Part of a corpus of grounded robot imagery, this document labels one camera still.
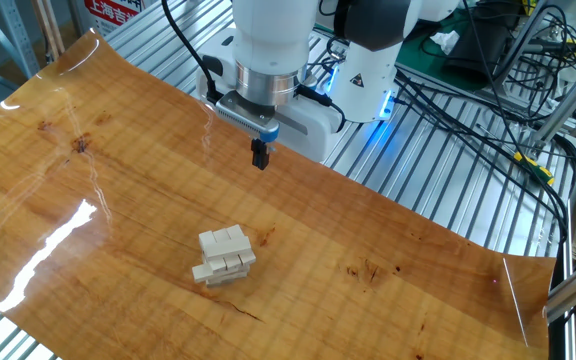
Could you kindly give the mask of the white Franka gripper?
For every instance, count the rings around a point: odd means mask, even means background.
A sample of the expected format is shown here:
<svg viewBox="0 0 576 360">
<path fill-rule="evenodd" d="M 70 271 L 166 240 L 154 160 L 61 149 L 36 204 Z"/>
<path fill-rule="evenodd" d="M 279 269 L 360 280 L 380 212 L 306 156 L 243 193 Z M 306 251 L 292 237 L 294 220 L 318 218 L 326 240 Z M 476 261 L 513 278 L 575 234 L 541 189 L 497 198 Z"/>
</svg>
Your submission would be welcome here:
<svg viewBox="0 0 576 360">
<path fill-rule="evenodd" d="M 267 76 L 252 72 L 235 60 L 233 28 L 220 31 L 199 51 L 218 100 L 208 98 L 208 78 L 196 72 L 201 101 L 211 104 L 223 121 L 251 137 L 252 165 L 264 170 L 269 151 L 278 142 L 315 162 L 322 162 L 339 139 L 341 114 L 319 101 L 322 95 L 309 86 L 314 79 L 306 69 L 292 75 Z"/>
</svg>

